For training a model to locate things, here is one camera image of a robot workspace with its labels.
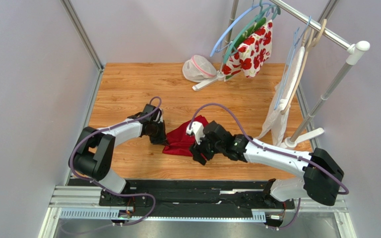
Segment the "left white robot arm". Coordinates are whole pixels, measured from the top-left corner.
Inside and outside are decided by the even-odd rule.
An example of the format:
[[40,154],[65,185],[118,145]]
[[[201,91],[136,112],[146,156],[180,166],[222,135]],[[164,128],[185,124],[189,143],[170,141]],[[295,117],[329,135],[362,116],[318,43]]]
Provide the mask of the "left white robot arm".
[[127,181],[111,168],[114,149],[131,139],[148,136],[153,145],[167,145],[163,112],[146,104],[143,111],[100,129],[84,128],[70,156],[71,171],[113,194],[120,194]]

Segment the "dark red cloth napkin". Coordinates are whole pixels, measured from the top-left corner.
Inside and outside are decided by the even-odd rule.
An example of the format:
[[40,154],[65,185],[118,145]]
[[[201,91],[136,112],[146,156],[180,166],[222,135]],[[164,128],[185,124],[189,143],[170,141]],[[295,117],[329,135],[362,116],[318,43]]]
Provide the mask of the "dark red cloth napkin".
[[192,157],[189,148],[193,145],[194,138],[186,134],[190,122],[186,121],[166,134],[169,145],[164,147],[163,154]]

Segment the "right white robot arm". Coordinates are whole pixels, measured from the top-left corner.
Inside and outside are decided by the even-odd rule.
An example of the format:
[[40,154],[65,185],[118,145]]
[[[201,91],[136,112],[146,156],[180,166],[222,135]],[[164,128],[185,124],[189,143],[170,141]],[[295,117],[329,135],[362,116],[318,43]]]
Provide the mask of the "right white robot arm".
[[206,126],[191,122],[186,126],[186,134],[194,137],[190,152],[193,160],[202,165],[214,155],[222,154],[232,161],[263,164],[293,174],[291,179],[268,181],[264,193],[277,201],[309,197],[322,205],[333,206],[338,195],[348,192],[342,184],[344,171],[326,150],[280,148],[243,134],[232,135],[215,121]]

